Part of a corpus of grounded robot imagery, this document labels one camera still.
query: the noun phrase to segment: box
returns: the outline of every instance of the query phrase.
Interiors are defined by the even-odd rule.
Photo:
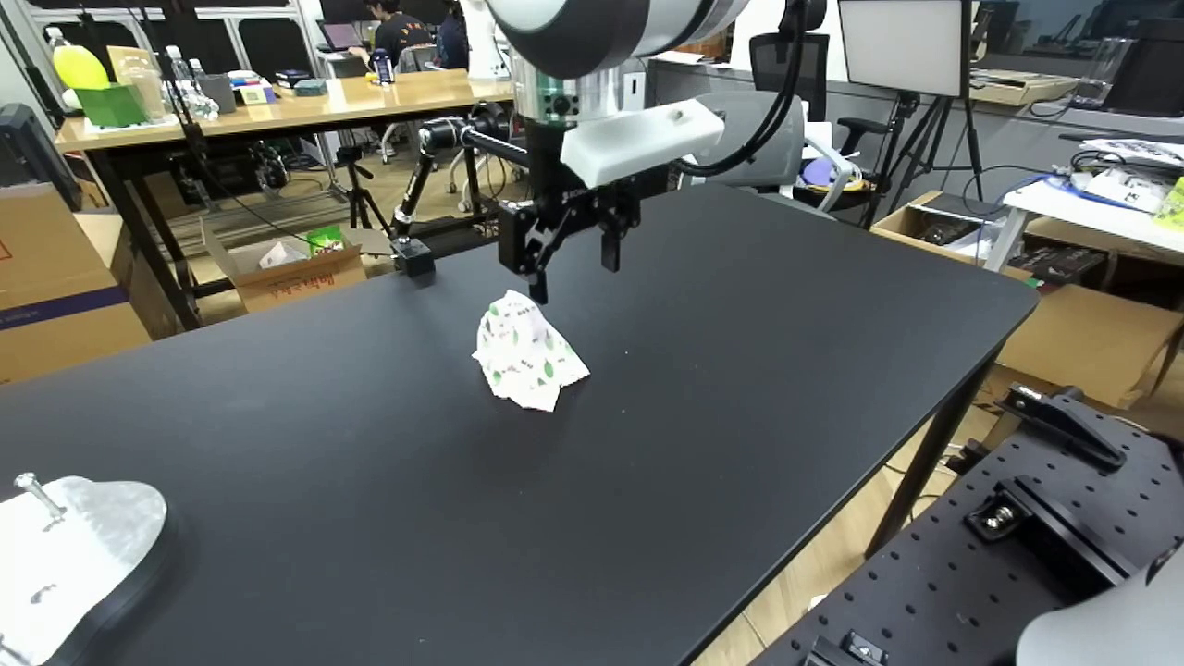
[[[909,236],[914,216],[904,206],[875,226],[878,236],[969,264],[935,243]],[[1005,384],[1080,390],[1093,403],[1127,411],[1152,395],[1177,358],[1184,316],[1063,286],[1039,297],[1035,312],[1016,326],[984,382],[982,398],[1002,398]]]
[[[146,344],[139,318],[61,194],[0,189],[0,384]]]
[[[321,297],[321,292],[338,292],[338,290],[366,281],[361,252],[357,243],[264,271],[259,259],[274,243],[302,248],[302,236],[281,236],[281,242],[239,243],[239,248],[210,243],[215,264],[238,286],[248,312],[274,312],[274,308],[302,298],[302,297]]]
[[[1043,101],[1063,101],[1078,84],[1078,76],[1050,76],[1034,70],[972,70],[969,101],[999,108],[1034,108]]]

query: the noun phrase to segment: black tabletop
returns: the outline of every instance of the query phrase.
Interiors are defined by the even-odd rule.
[[[725,189],[624,271],[555,254],[591,367],[487,395],[493,252],[0,391],[0,471],[139,477],[175,576],[107,652],[210,663],[676,663],[1025,318],[1002,277]]]

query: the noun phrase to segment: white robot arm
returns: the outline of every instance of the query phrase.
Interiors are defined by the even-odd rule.
[[[702,152],[720,120],[702,102],[622,112],[622,68],[718,34],[746,0],[487,0],[525,70],[518,112],[565,126],[564,162],[587,184]]]
[[[622,236],[639,219],[649,170],[714,147],[720,120],[696,102],[622,112],[622,70],[649,54],[728,25],[746,0],[485,0],[495,25],[521,54],[518,115],[525,120],[525,168],[534,202],[502,212],[500,264],[529,277],[529,297],[546,298],[546,259],[564,236],[598,226],[603,268],[622,268]],[[802,30],[825,20],[825,0],[783,0],[777,30],[793,41],[783,84],[745,147],[685,175],[725,175],[751,159],[783,122],[802,62]]]
[[[502,58],[500,46],[502,34],[487,16],[485,0],[463,0],[465,16],[465,37],[470,37],[470,76],[475,80],[500,80],[511,75],[511,62]]]

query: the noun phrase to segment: green object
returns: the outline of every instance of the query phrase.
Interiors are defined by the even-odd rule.
[[[1184,226],[1184,179],[1173,184],[1153,219],[1166,226]]]
[[[111,90],[74,90],[86,120],[93,126],[146,126],[146,102],[133,84],[111,84]]]
[[[342,226],[318,226],[318,231],[310,231],[302,242],[308,242],[310,254],[318,254],[318,252],[345,252],[345,234],[342,234]]]

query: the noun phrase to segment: computer monitor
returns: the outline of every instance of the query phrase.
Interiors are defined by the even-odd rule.
[[[1184,68],[1184,21],[1147,21],[1136,47],[1125,54],[1105,108],[1127,115],[1184,115],[1184,90],[1173,76]]]
[[[966,97],[966,0],[841,0],[841,30],[855,84]]]

